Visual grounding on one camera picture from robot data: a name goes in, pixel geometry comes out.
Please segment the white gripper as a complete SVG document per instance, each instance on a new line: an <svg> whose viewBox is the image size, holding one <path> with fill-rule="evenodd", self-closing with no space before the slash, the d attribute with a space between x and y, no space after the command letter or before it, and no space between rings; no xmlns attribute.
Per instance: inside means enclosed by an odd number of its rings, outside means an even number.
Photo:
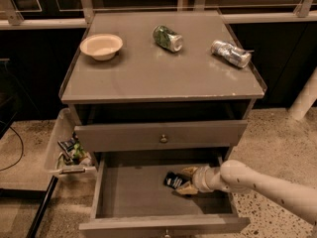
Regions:
<svg viewBox="0 0 317 238"><path fill-rule="evenodd" d="M221 185L220 169L203 167L187 167L180 171L186 177L192 178L192 183L187 181L175 191L181 195L193 195L199 192L212 192Z"/></svg>

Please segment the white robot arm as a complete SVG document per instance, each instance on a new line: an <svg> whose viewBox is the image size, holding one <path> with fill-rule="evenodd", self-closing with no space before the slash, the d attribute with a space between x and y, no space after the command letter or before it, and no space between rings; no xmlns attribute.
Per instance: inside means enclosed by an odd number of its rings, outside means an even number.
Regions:
<svg viewBox="0 0 317 238"><path fill-rule="evenodd" d="M186 168L191 181L177 191L238 193L249 189L315 226L316 127L308 126L305 117L317 99L316 83L316 75L311 74L282 120L261 120L260 113L254 113L243 137L246 152L241 161L230 159L218 168Z"/></svg>

